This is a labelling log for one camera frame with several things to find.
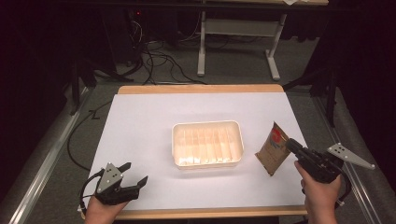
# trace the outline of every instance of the desk leg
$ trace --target desk leg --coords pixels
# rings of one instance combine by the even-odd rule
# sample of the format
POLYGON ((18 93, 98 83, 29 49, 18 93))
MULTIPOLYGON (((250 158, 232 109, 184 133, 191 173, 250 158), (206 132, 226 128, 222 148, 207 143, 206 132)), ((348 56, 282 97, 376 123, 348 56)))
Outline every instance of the desk leg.
POLYGON ((277 47, 277 43, 279 42, 280 35, 282 34, 283 26, 285 25, 286 16, 287 16, 286 14, 282 14, 282 16, 280 17, 280 21, 278 26, 276 27, 276 33, 274 35, 273 46, 270 50, 265 51, 265 56, 267 58, 268 65, 270 66, 271 75, 273 77, 273 80, 275 81, 280 80, 280 75, 276 68, 274 54, 277 47))
POLYGON ((198 55, 198 77, 205 75, 205 21, 206 14, 203 11, 201 13, 201 46, 198 55))

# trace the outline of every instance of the black cable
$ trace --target black cable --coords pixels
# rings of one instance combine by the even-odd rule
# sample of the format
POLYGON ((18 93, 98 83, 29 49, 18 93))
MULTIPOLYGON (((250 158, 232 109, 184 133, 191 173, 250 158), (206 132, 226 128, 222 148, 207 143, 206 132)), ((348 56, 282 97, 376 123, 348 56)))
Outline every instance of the black cable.
POLYGON ((82 198, 89 198, 89 197, 92 197, 94 194, 90 194, 90 195, 85 195, 84 197, 82 197, 82 198))
POLYGON ((222 49, 222 48, 224 48, 224 47, 226 47, 227 45, 228 45, 228 43, 230 42, 230 37, 226 37, 225 38, 225 43, 223 43, 221 46, 219 46, 219 47, 211 47, 211 46, 209 46, 208 45, 208 43, 205 43, 205 46, 207 47, 207 48, 209 48, 209 49, 222 49))
POLYGON ((201 13, 198 13, 198 19, 197 19, 197 22, 196 22, 196 24, 195 24, 195 29, 192 31, 192 33, 191 33, 187 38, 185 38, 185 39, 179 39, 179 40, 178 40, 178 43, 182 43, 182 42, 184 42, 184 41, 189 41, 189 40, 195 39, 195 38, 197 38, 197 37, 200 37, 201 35, 195 35, 195 33, 196 33, 197 30, 198 30, 200 21, 201 21, 201 13))
POLYGON ((80 122, 76 125, 76 127, 73 128, 72 132, 70 133, 69 137, 67 138, 67 145, 66 145, 66 147, 67 147, 67 154, 69 155, 70 160, 71 160, 75 165, 77 165, 78 167, 80 167, 80 168, 83 169, 83 170, 90 171, 89 168, 87 168, 87 167, 81 165, 79 162, 77 162, 77 161, 73 158, 73 155, 72 155, 71 150, 70 150, 70 141, 71 141, 71 139, 72 139, 72 136, 73 136, 73 134, 75 133, 76 129, 77 129, 85 120, 87 120, 87 118, 89 118, 92 114, 96 114, 96 112, 97 112, 99 109, 101 109, 101 108, 104 107, 105 105, 110 104, 111 102, 112 102, 112 101, 109 101, 109 102, 107 102, 107 103, 105 103, 105 104, 103 104, 103 105, 97 107, 97 108, 94 109, 94 110, 90 110, 90 111, 89 111, 90 113, 89 113, 84 119, 82 119, 82 121, 80 121, 80 122))
POLYGON ((186 47, 194 47, 194 46, 199 45, 200 43, 201 43, 201 39, 200 39, 199 35, 195 36, 195 37, 192 37, 192 38, 190 38, 188 40, 182 40, 182 41, 179 42, 180 45, 186 46, 186 47))
POLYGON ((230 37, 230 40, 231 40, 232 42, 235 42, 235 43, 250 44, 250 43, 259 41, 259 40, 261 40, 261 39, 263 39, 263 38, 264 38, 263 36, 253 36, 251 40, 240 40, 240 39, 234 39, 234 38, 231 36, 231 37, 230 37))
MULTIPOLYGON (((106 75, 109 75, 110 77, 114 77, 118 81, 122 81, 122 82, 133 82, 134 81, 132 78, 127 78, 127 77, 124 77, 124 76, 114 72, 114 71, 108 70, 108 69, 104 68, 102 65, 100 65, 100 64, 98 64, 98 63, 96 63, 96 62, 94 62, 94 61, 92 61, 90 59, 85 58, 85 59, 83 59, 83 61, 86 64, 88 64, 91 67, 92 70, 102 71, 106 75)), ((127 73, 125 73, 125 74, 130 75, 133 72, 137 71, 139 68, 140 68, 140 66, 137 66, 134 69, 132 69, 132 70, 128 71, 127 73)))
POLYGON ((338 172, 340 172, 340 174, 343 176, 344 180, 346 181, 346 190, 345 190, 344 194, 338 199, 337 203, 334 206, 335 208, 337 208, 339 206, 344 205, 344 199, 347 197, 347 195, 350 193, 350 191, 352 191, 352 184, 350 182, 349 176, 347 176, 347 174, 344 172, 343 169, 341 169, 339 166, 334 164, 332 161, 329 161, 329 164, 334 169, 336 169, 338 172))
POLYGON ((96 174, 92 175, 90 178, 88 178, 88 179, 85 181, 85 183, 82 185, 82 189, 81 189, 81 191, 79 192, 79 207, 80 207, 82 213, 84 214, 84 216, 87 214, 87 208, 85 207, 85 203, 84 203, 84 200, 83 200, 84 198, 86 198, 86 196, 84 196, 84 190, 85 190, 85 188, 87 187, 87 185, 88 185, 93 179, 95 179, 95 178, 98 177, 98 176, 102 176, 104 172, 105 172, 105 170, 102 169, 102 170, 99 171, 98 173, 96 173, 96 174))
POLYGON ((151 49, 151 51, 162 49, 163 46, 164 46, 165 41, 163 41, 163 40, 158 40, 158 41, 157 40, 153 40, 153 41, 148 42, 147 45, 152 45, 152 44, 157 44, 157 43, 161 43, 161 45, 159 47, 155 48, 155 49, 151 49))
MULTIPOLYGON (((162 53, 162 52, 160 52, 160 51, 155 51, 154 53, 151 53, 151 52, 149 52, 149 50, 148 50, 148 52, 143 52, 143 53, 147 53, 147 54, 149 55, 150 60, 151 60, 151 66, 152 66, 152 67, 154 66, 154 65, 153 65, 153 61, 152 61, 152 59, 153 59, 154 57, 163 58, 163 59, 165 59, 165 61, 168 61, 168 62, 170 62, 170 63, 172 64, 171 71, 173 70, 173 67, 176 66, 176 67, 179 69, 181 75, 182 75, 184 78, 186 78, 189 82, 207 85, 207 84, 204 83, 203 81, 196 80, 196 79, 192 79, 192 78, 186 76, 186 74, 183 72, 183 69, 182 69, 182 67, 180 66, 180 64, 178 64, 178 63, 176 62, 176 60, 175 60, 172 56, 167 55, 167 54, 164 54, 164 53, 162 53)), ((172 78, 173 78, 174 80, 176 80, 176 81, 178 81, 178 82, 181 82, 180 80, 177 80, 177 79, 173 76, 172 73, 171 73, 171 76, 172 76, 172 78)))
POLYGON ((146 50, 147 50, 148 58, 151 60, 151 65, 150 65, 150 69, 148 69, 145 65, 143 65, 148 71, 148 78, 146 79, 146 81, 143 82, 143 86, 146 85, 149 81, 152 84, 156 85, 154 79, 152 78, 152 71, 154 70, 154 60, 152 59, 152 55, 149 52, 148 45, 146 45, 146 50))
MULTIPOLYGON (((143 66, 143 59, 142 59, 142 57, 140 56, 140 57, 137 59, 134 68, 132 68, 131 70, 129 70, 129 71, 123 73, 123 74, 118 74, 118 73, 117 73, 117 76, 120 76, 120 77, 129 76, 129 75, 135 73, 136 71, 138 71, 142 66, 143 66)), ((96 77, 100 77, 100 78, 103 78, 103 79, 115 78, 114 76, 109 76, 105 71, 102 71, 102 72, 104 72, 104 73, 106 74, 106 76, 102 76, 102 75, 97 74, 97 73, 94 73, 94 75, 95 75, 96 77)), ((126 80, 121 80, 121 81, 131 81, 131 82, 132 82, 133 79, 126 79, 126 80)))

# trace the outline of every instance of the gray carpet floor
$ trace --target gray carpet floor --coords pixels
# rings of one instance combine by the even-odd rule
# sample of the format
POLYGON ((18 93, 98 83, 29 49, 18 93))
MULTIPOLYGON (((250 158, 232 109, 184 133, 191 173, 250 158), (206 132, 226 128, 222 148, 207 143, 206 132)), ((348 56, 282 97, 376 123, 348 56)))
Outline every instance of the gray carpet floor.
MULTIPOLYGON (((198 46, 189 41, 179 45, 177 49, 166 44, 154 43, 149 45, 151 53, 165 53, 171 55, 183 69, 186 76, 203 81, 207 84, 286 84, 299 77, 306 67, 317 41, 299 43, 296 39, 282 40, 276 52, 276 64, 281 80, 274 82, 269 73, 268 65, 263 57, 265 48, 269 48, 271 41, 268 38, 252 39, 251 37, 233 37, 225 46, 224 40, 208 41, 206 50, 206 70, 204 77, 196 76, 198 46)), ((150 64, 148 55, 144 54, 144 62, 150 64)), ((169 82, 188 81, 180 70, 173 66, 164 57, 153 59, 155 64, 151 76, 151 83, 169 84, 169 82)), ((128 70, 128 67, 119 65, 119 72, 128 70)), ((121 85, 142 85, 149 74, 147 69, 141 68, 130 77, 135 83, 119 83, 107 78, 97 78, 98 85, 90 91, 86 104, 81 108, 78 122, 89 114, 89 110, 110 101, 121 85)), ((355 151, 371 163, 375 160, 364 145, 359 132, 350 117, 341 92, 337 92, 337 105, 334 110, 335 129, 329 128, 322 117, 318 102, 312 98, 309 86, 296 87, 288 91, 290 104, 299 122, 306 143, 310 148, 321 149, 331 146, 335 140, 341 140, 344 146, 355 151)), ((59 139, 70 117, 73 104, 69 101, 62 114, 49 129, 48 134, 38 145, 31 159, 26 163, 14 187, 2 202, 0 207, 0 223, 8 223, 17 209, 21 198, 29 188, 41 163, 49 153, 49 148, 59 139)), ((87 119, 76 130, 70 140, 71 152, 78 162, 91 167, 95 150, 99 143, 102 130, 106 122, 106 115, 110 105, 106 105, 96 113, 99 119, 87 119)), ((367 215, 363 213, 360 193, 352 192, 346 198, 346 205, 337 209, 339 223, 396 223, 396 201, 394 192, 389 187, 386 178, 379 169, 374 171, 355 167, 360 178, 360 185, 369 196, 369 203, 375 209, 367 215)), ((88 172, 77 167, 67 154, 66 144, 63 145, 61 156, 51 172, 46 186, 38 198, 33 211, 26 223, 83 223, 78 208, 78 194, 83 182, 88 178, 88 172)), ((294 223, 302 217, 280 217, 279 223, 294 223)))

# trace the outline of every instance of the brown paper bag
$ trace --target brown paper bag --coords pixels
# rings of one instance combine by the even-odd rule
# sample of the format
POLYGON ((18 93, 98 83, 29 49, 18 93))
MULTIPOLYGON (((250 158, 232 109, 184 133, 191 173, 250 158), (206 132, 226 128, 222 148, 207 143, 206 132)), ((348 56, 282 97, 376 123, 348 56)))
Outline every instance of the brown paper bag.
POLYGON ((262 149, 256 153, 256 157, 270 176, 274 175, 280 164, 282 164, 290 154, 285 146, 288 139, 288 136, 274 122, 274 127, 268 134, 262 149))

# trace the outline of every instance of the wooden table edge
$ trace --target wooden table edge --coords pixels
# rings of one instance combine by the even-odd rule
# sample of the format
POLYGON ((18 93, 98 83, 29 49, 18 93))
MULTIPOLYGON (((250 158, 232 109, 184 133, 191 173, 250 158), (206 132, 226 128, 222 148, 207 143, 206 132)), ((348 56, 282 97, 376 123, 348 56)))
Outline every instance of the wooden table edge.
MULTIPOLYGON (((289 6, 283 0, 207 0, 206 2, 235 2, 235 3, 254 3, 254 4, 275 4, 275 5, 286 5, 289 6)), ((329 5, 328 0, 309 0, 307 2, 303 0, 297 0, 297 2, 291 4, 292 6, 310 6, 310 7, 321 7, 329 5)))
POLYGON ((284 92, 278 84, 122 86, 118 94, 284 92))
POLYGON ((248 208, 244 207, 244 208, 122 211, 117 216, 117 220, 207 218, 207 217, 277 217, 277 216, 304 216, 306 214, 307 212, 303 205, 290 205, 290 206, 248 207, 248 208))

